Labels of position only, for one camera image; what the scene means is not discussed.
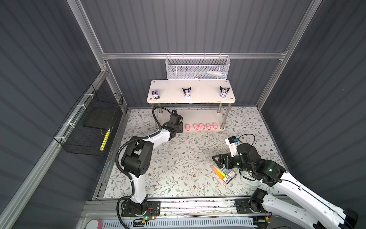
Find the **black purple toy figure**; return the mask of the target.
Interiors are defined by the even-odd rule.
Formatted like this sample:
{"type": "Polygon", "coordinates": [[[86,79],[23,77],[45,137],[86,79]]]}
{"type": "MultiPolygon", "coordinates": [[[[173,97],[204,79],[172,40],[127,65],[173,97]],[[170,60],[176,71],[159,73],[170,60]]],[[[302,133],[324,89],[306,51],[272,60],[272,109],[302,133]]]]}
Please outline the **black purple toy figure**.
{"type": "Polygon", "coordinates": [[[189,98],[191,96],[191,87],[183,88],[183,93],[186,98],[189,98]]]}

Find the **black purple toy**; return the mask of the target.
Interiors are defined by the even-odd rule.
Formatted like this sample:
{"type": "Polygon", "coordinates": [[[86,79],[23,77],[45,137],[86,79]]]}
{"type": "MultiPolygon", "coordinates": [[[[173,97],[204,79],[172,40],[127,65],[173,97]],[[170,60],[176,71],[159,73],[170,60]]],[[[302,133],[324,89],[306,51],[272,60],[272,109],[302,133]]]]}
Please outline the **black purple toy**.
{"type": "Polygon", "coordinates": [[[229,91],[230,91],[230,88],[220,87],[220,97],[226,98],[229,91]]]}

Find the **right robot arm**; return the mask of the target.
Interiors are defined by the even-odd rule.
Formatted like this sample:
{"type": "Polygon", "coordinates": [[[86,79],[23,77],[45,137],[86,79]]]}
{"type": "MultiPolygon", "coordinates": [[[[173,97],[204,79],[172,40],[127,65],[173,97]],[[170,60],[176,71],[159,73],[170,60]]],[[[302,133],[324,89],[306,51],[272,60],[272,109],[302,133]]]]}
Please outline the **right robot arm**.
{"type": "Polygon", "coordinates": [[[257,149],[238,138],[226,139],[230,153],[213,157],[224,184],[237,175],[255,191],[244,205],[253,213],[274,213],[305,229],[353,229],[358,214],[342,209],[307,188],[278,163],[262,159],[257,149]]]}

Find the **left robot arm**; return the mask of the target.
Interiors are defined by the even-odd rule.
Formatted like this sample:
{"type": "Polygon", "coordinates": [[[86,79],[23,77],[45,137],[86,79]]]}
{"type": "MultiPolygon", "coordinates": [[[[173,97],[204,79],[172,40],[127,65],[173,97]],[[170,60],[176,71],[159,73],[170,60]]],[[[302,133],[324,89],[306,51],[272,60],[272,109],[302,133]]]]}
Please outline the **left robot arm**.
{"type": "Polygon", "coordinates": [[[115,158],[118,170],[130,180],[132,187],[130,200],[137,205],[142,205],[147,201],[144,176],[150,166],[153,150],[183,132],[183,117],[176,110],[171,111],[161,106],[158,109],[170,114],[169,121],[160,124],[153,113],[158,130],[147,136],[133,136],[120,146],[115,158]]]}

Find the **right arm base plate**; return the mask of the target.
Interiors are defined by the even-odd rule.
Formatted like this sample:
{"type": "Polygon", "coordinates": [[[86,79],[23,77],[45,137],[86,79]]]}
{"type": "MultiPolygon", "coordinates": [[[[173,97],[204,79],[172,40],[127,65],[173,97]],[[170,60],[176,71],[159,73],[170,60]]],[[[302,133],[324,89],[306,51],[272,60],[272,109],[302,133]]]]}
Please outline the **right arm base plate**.
{"type": "Polygon", "coordinates": [[[234,206],[238,214],[267,214],[263,207],[258,210],[253,210],[249,203],[249,198],[236,198],[234,200],[234,206]]]}

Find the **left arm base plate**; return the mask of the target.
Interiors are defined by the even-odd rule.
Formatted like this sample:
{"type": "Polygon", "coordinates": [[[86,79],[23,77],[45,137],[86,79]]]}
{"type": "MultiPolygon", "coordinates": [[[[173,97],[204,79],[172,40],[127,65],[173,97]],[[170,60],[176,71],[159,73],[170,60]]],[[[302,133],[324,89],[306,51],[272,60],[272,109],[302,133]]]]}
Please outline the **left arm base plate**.
{"type": "Polygon", "coordinates": [[[156,217],[160,215],[160,201],[144,201],[141,204],[126,200],[120,207],[122,217],[156,217]]]}

